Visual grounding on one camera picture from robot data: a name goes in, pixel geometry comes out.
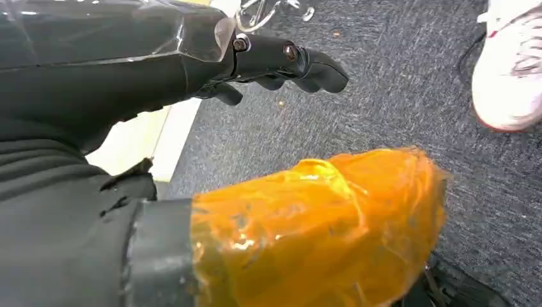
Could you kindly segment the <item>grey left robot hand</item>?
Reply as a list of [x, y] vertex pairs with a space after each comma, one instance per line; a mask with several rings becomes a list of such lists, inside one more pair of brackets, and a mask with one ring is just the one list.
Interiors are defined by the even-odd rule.
[[442, 171], [377, 149], [177, 200], [152, 160], [86, 155], [118, 122], [233, 83], [339, 93], [328, 55], [236, 33], [181, 1], [1, 2], [2, 306], [389, 306], [419, 288], [444, 223]]

